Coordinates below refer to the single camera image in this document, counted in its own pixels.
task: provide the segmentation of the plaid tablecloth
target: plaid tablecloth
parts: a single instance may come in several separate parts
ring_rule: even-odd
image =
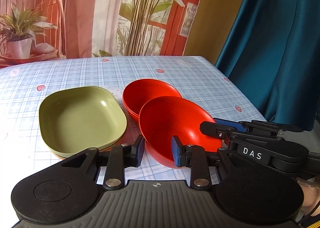
[[[220,71],[199,56],[125,56],[70,59],[16,65],[0,69],[0,209],[11,227],[17,217],[11,206],[14,185],[59,159],[44,144],[38,109],[49,94],[79,86],[110,90],[124,109],[128,128],[122,143],[133,143],[140,133],[122,104],[122,91],[130,82],[153,78],[174,86],[183,96],[204,108],[212,117],[233,121],[264,120],[252,103]],[[98,183],[103,180],[101,170]],[[189,169],[171,169],[144,154],[141,167],[127,168],[126,180],[190,179]],[[211,169],[216,183],[215,169]]]

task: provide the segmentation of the printed backdrop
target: printed backdrop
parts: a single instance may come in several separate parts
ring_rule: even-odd
[[[0,0],[0,68],[97,56],[181,56],[198,3],[199,0]],[[40,22],[50,23],[51,28],[17,36],[10,21],[18,12],[19,30],[32,31],[26,25],[30,22],[25,14],[28,11],[34,11],[43,18]]]

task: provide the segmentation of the stacked bowls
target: stacked bowls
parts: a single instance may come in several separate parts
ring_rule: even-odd
[[[214,122],[212,117],[165,82],[134,81],[124,89],[123,103],[132,119],[139,123],[149,154],[166,167],[176,168],[171,151],[174,135],[179,136],[182,144],[199,145],[206,151],[216,152],[222,145],[221,139],[200,132],[200,124]]]
[[[108,150],[121,141],[127,118],[112,93],[85,86],[50,94],[39,108],[41,136],[65,159],[86,148]]]

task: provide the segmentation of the white flower pot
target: white flower pot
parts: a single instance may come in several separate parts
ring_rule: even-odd
[[[31,44],[31,38],[7,42],[8,53],[10,53],[14,59],[27,59],[30,57]]]

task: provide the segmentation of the crosshair logo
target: crosshair logo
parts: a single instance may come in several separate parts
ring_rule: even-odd
[[[162,186],[162,184],[160,184],[160,183],[153,183],[152,184],[154,187],[160,187],[160,186]]]

